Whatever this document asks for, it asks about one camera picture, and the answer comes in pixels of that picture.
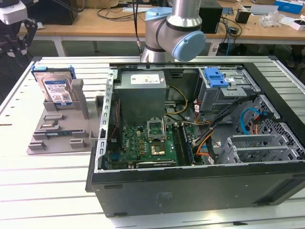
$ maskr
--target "motherboard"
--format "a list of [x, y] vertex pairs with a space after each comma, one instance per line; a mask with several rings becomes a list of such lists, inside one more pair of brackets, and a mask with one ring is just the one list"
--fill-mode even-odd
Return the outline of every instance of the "motherboard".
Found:
[[191, 125], [124, 126], [122, 148], [112, 150], [108, 161], [113, 169], [190, 165], [194, 139]]

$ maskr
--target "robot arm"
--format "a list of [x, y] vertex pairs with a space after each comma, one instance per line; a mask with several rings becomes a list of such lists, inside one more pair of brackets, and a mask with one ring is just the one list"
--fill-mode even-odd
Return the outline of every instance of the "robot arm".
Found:
[[[27, 34], [18, 36], [21, 23]], [[26, 6], [20, 0], [2, 0], [0, 3], [0, 53], [6, 52], [11, 57], [23, 59], [31, 45], [37, 30], [35, 20], [28, 19]]]
[[201, 0], [174, 0], [173, 8], [158, 7], [146, 12], [145, 49], [142, 62], [190, 61], [203, 49], [200, 31]]

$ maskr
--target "open computer tower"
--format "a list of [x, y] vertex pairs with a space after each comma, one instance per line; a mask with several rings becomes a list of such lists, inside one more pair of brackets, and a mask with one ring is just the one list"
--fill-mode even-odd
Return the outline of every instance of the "open computer tower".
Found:
[[113, 63], [107, 80], [89, 176], [107, 217], [278, 205], [305, 187], [304, 124], [254, 64]]

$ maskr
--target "light blue joint cap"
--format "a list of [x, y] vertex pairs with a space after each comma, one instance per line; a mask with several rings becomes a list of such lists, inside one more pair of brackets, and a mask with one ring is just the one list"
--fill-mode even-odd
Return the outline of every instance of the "light blue joint cap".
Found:
[[170, 7], [156, 7], [147, 10], [145, 15], [145, 21], [160, 19], [167, 17], [172, 12]]
[[179, 61], [190, 61], [198, 56], [204, 44], [205, 34], [202, 31], [191, 32], [176, 44], [172, 56]]

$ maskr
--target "green circuit board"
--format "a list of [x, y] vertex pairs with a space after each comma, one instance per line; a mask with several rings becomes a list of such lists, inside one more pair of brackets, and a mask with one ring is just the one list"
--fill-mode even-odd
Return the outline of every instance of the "green circuit board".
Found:
[[[159, 126], [151, 126], [150, 134], [158, 135], [160, 133], [162, 132]], [[146, 126], [125, 126], [123, 129], [123, 151], [121, 152], [119, 161], [152, 160], [176, 161], [172, 127], [167, 126], [164, 142], [149, 142]]]
[[[150, 126], [150, 135], [163, 133], [162, 126]], [[191, 125], [185, 125], [185, 134], [180, 135], [179, 142], [190, 144], [195, 139], [194, 129]], [[111, 151], [109, 162], [112, 169], [127, 169], [128, 165], [139, 162], [175, 162], [180, 165], [178, 157], [181, 157], [181, 148], [175, 149], [177, 143], [177, 128], [167, 125], [165, 128], [166, 138], [162, 141], [156, 139], [149, 141], [147, 126], [124, 126], [122, 132], [122, 148], [119, 151]]]

